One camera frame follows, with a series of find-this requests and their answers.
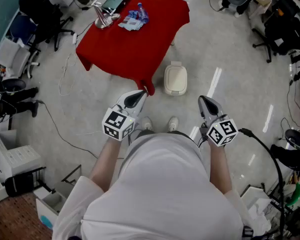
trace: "water bottle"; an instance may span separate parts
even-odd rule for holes
[[[149,22],[149,16],[148,13],[146,12],[145,8],[142,7],[142,3],[138,3],[138,16],[139,16],[139,21],[143,22],[144,24]]]

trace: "tiled floor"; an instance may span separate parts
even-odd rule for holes
[[[165,131],[163,126],[171,116],[177,116],[180,120],[179,130],[189,134],[193,126],[200,126],[202,123],[197,100],[200,95],[208,93],[216,68],[219,67],[222,68],[222,73],[213,98],[234,119],[238,128],[251,129],[270,147],[282,134],[280,121],[283,117],[289,120],[291,126],[296,127],[287,107],[291,74],[289,57],[273,57],[272,63],[266,63],[264,48],[252,47],[253,43],[259,43],[260,40],[252,33],[246,15],[235,18],[230,11],[215,12],[210,8],[209,0],[186,1],[190,9],[190,23],[178,31],[175,46],[169,48],[156,71],[153,77],[155,94],[146,100],[140,116],[149,116],[158,132]],[[218,7],[218,1],[211,0],[215,8]],[[169,18],[169,12],[158,13],[167,14],[167,19]],[[77,33],[96,18],[93,9],[81,11],[75,4],[71,5],[67,14],[74,17],[67,28]],[[41,66],[33,70],[33,78],[28,86],[39,87],[37,98],[48,106],[62,136],[98,156],[107,137],[101,132],[76,134],[100,131],[107,108],[121,94],[135,90],[137,86],[132,80],[109,75],[95,66],[87,72],[77,59],[75,66],[68,67],[61,92],[64,94],[70,90],[78,70],[73,90],[70,95],[60,98],[58,82],[63,73],[62,67],[68,55],[74,51],[72,37],[65,35],[60,43],[62,47],[57,52],[53,52],[52,44],[42,44],[44,51],[38,58]],[[183,96],[171,97],[163,91],[163,72],[172,60],[181,61],[188,72],[188,90]],[[300,124],[300,111],[293,102],[294,91],[293,85],[289,104],[292,116]],[[300,104],[300,81],[296,100]],[[268,129],[263,132],[271,105],[273,112]],[[82,174],[87,175],[96,161],[88,152],[77,150],[59,138],[43,106],[39,107],[36,118],[32,118],[27,112],[18,114],[13,118],[12,125],[18,129],[19,142],[32,145],[43,157],[47,166],[45,180],[51,187],[78,164],[82,164]],[[125,140],[122,144],[121,156],[125,155],[127,142]],[[278,144],[286,146],[283,140]],[[202,155],[209,165],[209,148],[207,144],[202,146]],[[276,181],[277,172],[273,162],[255,140],[238,135],[225,149],[232,181],[239,193],[248,184],[259,185],[264,182],[269,189]],[[289,170],[284,165],[281,164],[281,168],[283,174],[288,173]]]

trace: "white shirt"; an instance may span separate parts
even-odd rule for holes
[[[52,239],[236,240],[246,214],[236,192],[223,195],[210,183],[192,140],[151,134],[130,145],[118,180],[106,193],[79,178]]]

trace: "red tablecloth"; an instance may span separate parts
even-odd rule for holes
[[[129,10],[138,9],[139,2],[149,22],[138,31],[119,27]],[[92,24],[76,54],[87,71],[95,64],[107,73],[134,80],[139,89],[146,87],[153,95],[152,76],[177,31],[190,22],[188,4],[184,0],[130,0],[120,14],[110,27],[99,29]]]

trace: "small trash can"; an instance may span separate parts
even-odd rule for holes
[[[164,71],[164,91],[168,95],[183,95],[187,91],[187,70],[180,61],[171,61]]]

